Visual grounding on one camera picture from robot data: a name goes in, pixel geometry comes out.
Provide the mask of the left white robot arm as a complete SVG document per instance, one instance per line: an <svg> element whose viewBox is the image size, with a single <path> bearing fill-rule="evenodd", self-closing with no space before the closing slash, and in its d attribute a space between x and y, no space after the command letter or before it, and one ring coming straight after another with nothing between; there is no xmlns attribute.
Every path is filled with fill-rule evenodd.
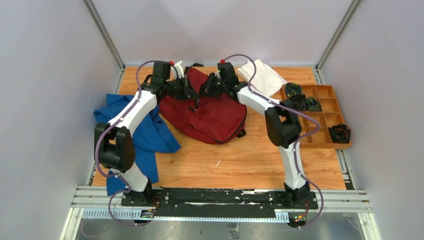
<svg viewBox="0 0 424 240"><path fill-rule="evenodd" d="M119 178L125 192L133 192L140 206L149 206L153 201L152 182L136 165L136 150L133 135L142 120L156 108L161 100L176 94L186 94L186 62L153 60L152 73L140 81L132 100L117 116L107 123L98 123L94 128L94 162L110 173L99 171L106 178Z"/></svg>

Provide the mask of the red backpack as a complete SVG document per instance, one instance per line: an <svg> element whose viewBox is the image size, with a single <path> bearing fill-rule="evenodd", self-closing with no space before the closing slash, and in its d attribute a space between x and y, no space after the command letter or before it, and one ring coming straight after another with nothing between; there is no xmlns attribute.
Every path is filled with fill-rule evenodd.
<svg viewBox="0 0 424 240"><path fill-rule="evenodd" d="M200 96L209 74L194 66L185 68L188 87L187 100L165 97L159 104L159 112L177 130L195 140L211 145L227 144L246 135L247 107L231 100L225 93L216 96Z"/></svg>

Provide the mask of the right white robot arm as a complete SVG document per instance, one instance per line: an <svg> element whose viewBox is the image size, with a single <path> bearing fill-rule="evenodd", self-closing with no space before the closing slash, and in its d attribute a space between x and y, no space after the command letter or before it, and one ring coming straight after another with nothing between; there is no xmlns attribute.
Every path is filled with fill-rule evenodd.
<svg viewBox="0 0 424 240"><path fill-rule="evenodd" d="M224 93L232 101L249 106L264 116L267 136L278 148L284 167L284 200L292 209L301 207L311 189L300 155L302 126L292 102L277 101L263 95L250 83L239 81L234 66L225 61L217 64L217 72L211 74L201 89L205 93Z"/></svg>

